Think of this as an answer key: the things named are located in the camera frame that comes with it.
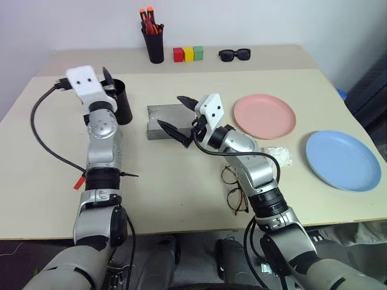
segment red block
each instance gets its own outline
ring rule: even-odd
[[[174,60],[175,60],[175,62],[183,62],[184,61],[184,51],[181,47],[174,48]]]

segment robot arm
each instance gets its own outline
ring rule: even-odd
[[[120,132],[117,103],[108,96],[91,66],[67,71],[88,116],[90,144],[74,224],[74,244],[54,257],[24,289],[100,289],[106,266],[127,235],[126,212],[120,205]]]
[[[209,146],[218,151],[214,155],[224,155],[250,201],[258,227],[265,233],[261,239],[262,250],[278,275],[293,276],[307,290],[386,289],[341,262],[318,257],[308,234],[279,190],[266,158],[251,153],[241,155],[241,152],[259,152],[255,140],[229,125],[217,127],[223,116],[219,94],[205,96],[199,102],[187,97],[178,99],[196,112],[192,135],[184,137],[162,121],[160,126],[186,147],[194,140],[205,153],[213,153],[205,149]]]

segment pink plate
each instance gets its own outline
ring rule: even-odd
[[[260,139],[286,136],[296,126],[291,107],[272,95],[254,94],[239,99],[234,117],[244,132]]]

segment colored block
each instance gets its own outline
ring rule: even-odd
[[[184,61],[184,51],[181,47],[174,48],[174,61],[175,62]]]
[[[184,51],[184,60],[186,62],[194,61],[194,49],[192,47],[183,47]]]
[[[193,47],[193,51],[195,53],[194,60],[203,60],[203,47]]]

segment yellow block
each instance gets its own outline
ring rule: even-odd
[[[186,62],[194,61],[194,49],[192,47],[183,47],[184,51],[184,60]]]

